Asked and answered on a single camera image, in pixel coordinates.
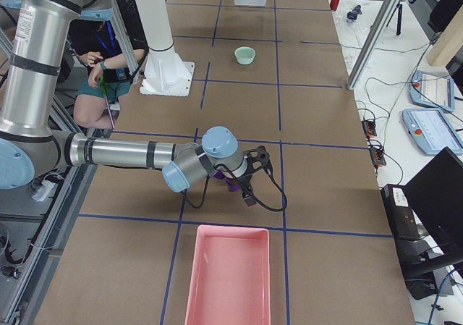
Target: blue lanyard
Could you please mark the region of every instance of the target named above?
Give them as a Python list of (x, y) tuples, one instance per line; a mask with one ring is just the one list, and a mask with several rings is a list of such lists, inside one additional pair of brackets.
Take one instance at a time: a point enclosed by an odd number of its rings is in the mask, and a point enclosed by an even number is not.
[(106, 28), (108, 28), (108, 33), (109, 33), (109, 40), (111, 41), (111, 48), (109, 48), (105, 43), (104, 41), (98, 36), (98, 34), (95, 34), (96, 38), (98, 39), (98, 41), (100, 42), (100, 44), (105, 48), (105, 50), (107, 52), (109, 52), (109, 54), (111, 56), (116, 56), (118, 53), (117, 53), (117, 49), (116, 49), (116, 42), (114, 41), (114, 33), (113, 33), (113, 29), (111, 27), (111, 24), (109, 23), (109, 21), (106, 22)]

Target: green shorts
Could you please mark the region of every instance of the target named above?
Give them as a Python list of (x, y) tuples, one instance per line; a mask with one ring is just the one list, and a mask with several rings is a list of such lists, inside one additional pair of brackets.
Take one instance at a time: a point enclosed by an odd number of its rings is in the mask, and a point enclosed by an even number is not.
[[(108, 101), (112, 104), (116, 102), (118, 97), (129, 93), (130, 82), (119, 81), (118, 83), (107, 83), (106, 87), (108, 88)], [(88, 86), (88, 81), (82, 83), (77, 91), (77, 95), (89, 95), (104, 98), (103, 90), (101, 88), (91, 88)]]

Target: label on robot arm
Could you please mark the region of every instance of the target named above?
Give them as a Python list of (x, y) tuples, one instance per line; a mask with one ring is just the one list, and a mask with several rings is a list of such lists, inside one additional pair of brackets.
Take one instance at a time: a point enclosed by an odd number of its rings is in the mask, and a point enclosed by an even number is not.
[(398, 207), (408, 207), (408, 201), (405, 197), (404, 191), (397, 187), (393, 187), (392, 193), (394, 194), (394, 202)]
[(34, 8), (21, 8), (20, 17), (17, 21), (16, 36), (14, 38), (18, 41), (25, 41), (26, 43), (29, 43), (31, 30), (34, 26), (34, 19)]

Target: blue joint cap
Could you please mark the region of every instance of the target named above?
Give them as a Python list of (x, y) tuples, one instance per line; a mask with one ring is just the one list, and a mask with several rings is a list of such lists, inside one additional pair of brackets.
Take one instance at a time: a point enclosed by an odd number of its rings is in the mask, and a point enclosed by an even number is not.
[(203, 150), (208, 156), (224, 159), (236, 153), (238, 140), (227, 128), (215, 126), (203, 136)]
[(21, 0), (1, 0), (0, 5), (9, 9), (21, 9)]
[(34, 179), (35, 169), (29, 156), (16, 144), (0, 139), (0, 189), (26, 185)]
[(185, 174), (173, 161), (170, 161), (166, 166), (163, 167), (162, 176), (167, 185), (175, 193), (179, 193), (190, 188), (190, 183), (185, 177)]
[(79, 16), (79, 20), (86, 21), (109, 21), (113, 16), (113, 8), (92, 10), (82, 10), (82, 14)]

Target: black shirt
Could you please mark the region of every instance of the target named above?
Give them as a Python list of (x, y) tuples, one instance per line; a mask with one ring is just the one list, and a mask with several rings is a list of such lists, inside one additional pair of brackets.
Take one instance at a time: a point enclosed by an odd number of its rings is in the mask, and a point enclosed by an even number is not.
[[(130, 43), (132, 44), (133, 49), (146, 49), (145, 35), (143, 33), (143, 27), (137, 11), (126, 1), (117, 0), (117, 4), (119, 6), (122, 19), (124, 20), (127, 33), (129, 34)], [(97, 21), (74, 20), (71, 22), (69, 26), (69, 38), (71, 39), (72, 46), (78, 55), (84, 55), (89, 51), (99, 51), (101, 56), (104, 59), (107, 59), (122, 53), (121, 47), (119, 46), (117, 39), (115, 39), (115, 35), (114, 45), (116, 55), (106, 50), (105, 46), (100, 43), (98, 37), (108, 49), (113, 51), (113, 46), (106, 24), (103, 25), (100, 30), (95, 32), (94, 30), (99, 26), (101, 26), (101, 22)], [(92, 68), (87, 67), (87, 70), (90, 74)], [(125, 75), (126, 78), (129, 77), (129, 70), (127, 68), (125, 69)], [(104, 79), (107, 83), (116, 83), (120, 81), (115, 69), (105, 70)]]

